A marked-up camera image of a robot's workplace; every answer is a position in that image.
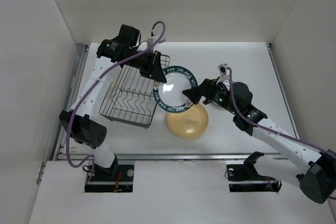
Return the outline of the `plate with teal lettered band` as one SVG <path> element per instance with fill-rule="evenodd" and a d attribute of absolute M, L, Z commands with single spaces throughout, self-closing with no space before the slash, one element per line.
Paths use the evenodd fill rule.
<path fill-rule="evenodd" d="M 198 86 L 193 73 L 182 66 L 170 66 L 163 69 L 166 83 L 158 81 L 153 85 L 153 97 L 157 105 L 168 113 L 187 111 L 193 102 L 183 94 L 184 90 Z"/>

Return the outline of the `white plate green rim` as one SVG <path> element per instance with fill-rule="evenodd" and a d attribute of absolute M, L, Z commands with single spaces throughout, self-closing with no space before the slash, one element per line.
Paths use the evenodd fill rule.
<path fill-rule="evenodd" d="M 220 109 L 230 112 L 233 110 L 230 101 L 230 91 L 227 84 L 220 82 L 215 85 L 212 95 L 212 103 Z"/>

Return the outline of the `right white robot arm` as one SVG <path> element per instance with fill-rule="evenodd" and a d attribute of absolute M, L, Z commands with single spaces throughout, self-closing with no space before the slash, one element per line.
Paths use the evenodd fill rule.
<path fill-rule="evenodd" d="M 194 104 L 205 98 L 234 115 L 234 124 L 243 132 L 271 146 L 291 165 L 276 165 L 276 175 L 285 173 L 290 183 L 298 186 L 310 200 L 322 204 L 335 191 L 335 152 L 324 150 L 288 135 L 264 112 L 252 105 L 253 94 L 242 82 L 227 87 L 218 80 L 205 79 L 198 87 L 182 92 Z"/>

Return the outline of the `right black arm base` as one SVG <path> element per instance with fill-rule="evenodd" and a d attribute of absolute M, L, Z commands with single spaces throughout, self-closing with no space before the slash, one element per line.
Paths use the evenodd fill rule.
<path fill-rule="evenodd" d="M 278 193 L 282 182 L 270 176 L 262 176 L 255 169 L 255 164 L 264 153 L 254 152 L 245 160 L 227 161 L 225 178 L 228 180 L 231 193 L 255 193 L 272 192 Z"/>

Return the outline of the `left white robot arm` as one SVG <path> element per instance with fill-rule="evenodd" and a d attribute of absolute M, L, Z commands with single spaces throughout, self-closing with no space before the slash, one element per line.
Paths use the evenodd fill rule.
<path fill-rule="evenodd" d="M 158 82 L 166 82 L 161 66 L 161 54 L 154 47 L 162 41 L 166 25 L 161 24 L 161 33 L 154 37 L 154 41 L 144 49 L 137 47 L 140 31 L 132 26 L 122 25 L 119 34 L 113 39 L 103 40 L 98 49 L 94 68 L 79 99 L 66 111 L 61 111 L 59 120 L 66 135 L 66 156 L 73 168 L 81 167 L 87 160 L 93 162 L 92 168 L 99 169 L 99 174 L 105 180 L 112 180 L 117 176 L 117 158 L 108 142 L 107 128 L 99 124 L 100 106 L 112 82 L 112 71 L 117 67 L 130 66 L 138 69 L 140 76 Z M 70 157 L 70 139 L 78 144 L 91 148 L 91 154 L 79 164 L 72 162 Z"/>

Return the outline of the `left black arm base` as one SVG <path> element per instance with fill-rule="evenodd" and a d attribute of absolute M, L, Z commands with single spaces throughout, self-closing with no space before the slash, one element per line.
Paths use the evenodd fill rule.
<path fill-rule="evenodd" d="M 132 193 L 135 172 L 134 162 L 115 159 L 110 168 L 84 165 L 86 193 Z"/>

